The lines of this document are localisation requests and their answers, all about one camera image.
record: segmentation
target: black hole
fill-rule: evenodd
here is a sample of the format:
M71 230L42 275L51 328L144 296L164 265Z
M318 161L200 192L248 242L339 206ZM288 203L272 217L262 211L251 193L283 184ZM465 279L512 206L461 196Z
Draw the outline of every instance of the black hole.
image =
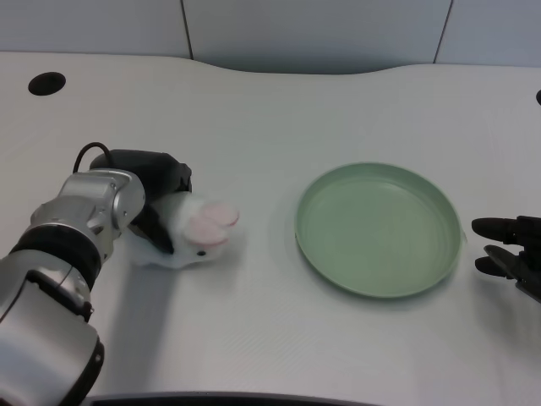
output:
M66 77L58 72L38 74L28 84L28 91L36 96L49 96L66 85Z

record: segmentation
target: table surface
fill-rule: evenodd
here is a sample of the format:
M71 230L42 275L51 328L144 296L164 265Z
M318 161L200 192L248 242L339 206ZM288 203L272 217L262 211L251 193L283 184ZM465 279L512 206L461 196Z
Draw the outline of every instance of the table surface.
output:
M32 96L28 82L49 71L66 86ZM193 169L194 191L239 207L242 232L222 261L181 271L133 268L117 241L92 292L106 361L91 394L537 405L541 307L511 282L475 272L486 241L470 222L541 215L540 89L541 69L419 65L318 76L2 53L0 247L8 253L87 142L166 151ZM461 264L426 294L349 294L309 269L295 245L308 183L361 161L421 173L458 210Z

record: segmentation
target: pink ear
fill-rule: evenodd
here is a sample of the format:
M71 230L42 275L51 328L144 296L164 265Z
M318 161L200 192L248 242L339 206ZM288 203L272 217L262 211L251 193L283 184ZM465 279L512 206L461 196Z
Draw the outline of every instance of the pink ear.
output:
M220 245L227 241L227 232L203 216L190 218L183 234L189 242L198 245Z
M222 227L232 227L238 221L238 210L225 201L213 201L201 208L201 214Z

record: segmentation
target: robotic arm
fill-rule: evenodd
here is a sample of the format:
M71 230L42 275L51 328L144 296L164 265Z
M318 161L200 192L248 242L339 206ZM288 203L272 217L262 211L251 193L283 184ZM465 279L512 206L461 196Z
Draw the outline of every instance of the robotic arm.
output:
M104 151L89 172L74 169L0 261L0 404L79 404L104 360L87 322L90 291L113 240L130 226L172 250L148 205L191 190L189 168L168 154Z
M484 250L488 256L478 258L475 266L494 277L516 279L517 288L541 303L541 218L478 218L472 229L487 239L524 248L513 255L497 245L487 245Z

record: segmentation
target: plush bunny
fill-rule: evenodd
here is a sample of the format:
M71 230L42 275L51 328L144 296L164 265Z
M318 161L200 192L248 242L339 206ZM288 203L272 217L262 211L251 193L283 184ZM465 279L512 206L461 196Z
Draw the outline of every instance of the plush bunny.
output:
M157 264L182 268L194 262L214 260L223 252L238 210L222 201L207 200L189 192L166 195L151 204L160 216L174 248L160 252L151 242L127 230L130 260L135 265Z

